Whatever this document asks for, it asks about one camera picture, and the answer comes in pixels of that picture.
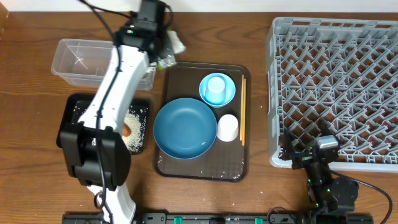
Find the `white napkin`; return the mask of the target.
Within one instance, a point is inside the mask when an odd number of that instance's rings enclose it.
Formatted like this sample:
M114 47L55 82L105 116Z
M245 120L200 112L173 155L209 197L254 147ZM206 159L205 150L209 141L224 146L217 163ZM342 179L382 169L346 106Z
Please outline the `white napkin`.
M182 41L179 39L177 33L173 30L168 30L167 34L170 39L170 43L172 45L174 54L180 54L186 50L186 46L182 43Z

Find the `foil wrapper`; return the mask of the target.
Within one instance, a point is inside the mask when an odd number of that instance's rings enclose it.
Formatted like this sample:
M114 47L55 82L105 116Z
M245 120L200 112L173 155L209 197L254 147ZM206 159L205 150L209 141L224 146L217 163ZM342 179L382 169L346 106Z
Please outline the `foil wrapper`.
M157 61L157 68L164 70L173 67L177 64L174 55L167 55L165 58L159 58Z

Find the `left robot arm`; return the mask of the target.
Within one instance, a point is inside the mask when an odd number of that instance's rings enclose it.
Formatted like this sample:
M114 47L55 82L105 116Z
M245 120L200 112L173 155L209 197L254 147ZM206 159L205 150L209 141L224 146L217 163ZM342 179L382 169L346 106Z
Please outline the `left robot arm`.
M131 154L123 139L126 113L140 80L152 63L164 58L167 31L163 1L142 1L139 12L117 31L108 69L94 98L76 123L58 134L67 171L94 195L98 214L64 214L62 223L132 223L136 204L126 179Z

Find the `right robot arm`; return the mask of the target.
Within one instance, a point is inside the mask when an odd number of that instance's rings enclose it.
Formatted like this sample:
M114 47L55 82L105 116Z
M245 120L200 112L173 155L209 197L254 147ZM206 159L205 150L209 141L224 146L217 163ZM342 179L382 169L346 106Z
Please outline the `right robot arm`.
M321 136L302 152L295 150L293 138L285 129L280 158L291 161L293 170L305 169L308 175L308 197L317 206L313 210L313 216L343 216L354 211L359 186L352 180L333 177L329 163L337 160L341 141L325 124L322 123L320 128Z

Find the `white rice pile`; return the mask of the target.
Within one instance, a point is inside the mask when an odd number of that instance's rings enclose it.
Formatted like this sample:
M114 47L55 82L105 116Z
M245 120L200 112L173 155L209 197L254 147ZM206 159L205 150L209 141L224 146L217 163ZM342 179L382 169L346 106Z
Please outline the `white rice pile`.
M124 131L122 139L130 154L140 154L144 148L149 108L141 105L131 105L125 115L124 124L130 129L130 134Z

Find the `orange carrot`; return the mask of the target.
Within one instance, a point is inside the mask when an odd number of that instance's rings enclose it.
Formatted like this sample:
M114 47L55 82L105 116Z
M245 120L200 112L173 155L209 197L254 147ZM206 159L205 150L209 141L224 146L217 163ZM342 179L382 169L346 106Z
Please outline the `orange carrot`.
M123 137L128 137L130 135L131 135L131 129L126 123L124 123L123 124L122 136Z

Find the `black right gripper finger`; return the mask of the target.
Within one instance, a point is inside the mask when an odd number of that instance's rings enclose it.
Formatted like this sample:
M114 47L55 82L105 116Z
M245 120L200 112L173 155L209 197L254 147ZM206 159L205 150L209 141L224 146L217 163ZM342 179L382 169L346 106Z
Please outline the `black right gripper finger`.
M319 125L320 131L321 131L321 137L325 137L325 136L333 136L336 141L338 142L339 145L342 145L341 140L332 133L330 127L326 124L326 122L324 121L320 121L320 125Z
M282 152L281 152L281 155L279 156L279 159L282 159L283 161L288 161L288 160L292 160L294 157L295 157L295 149L293 147L292 140L291 140L290 135L287 132L287 130L284 129L283 146L282 146Z

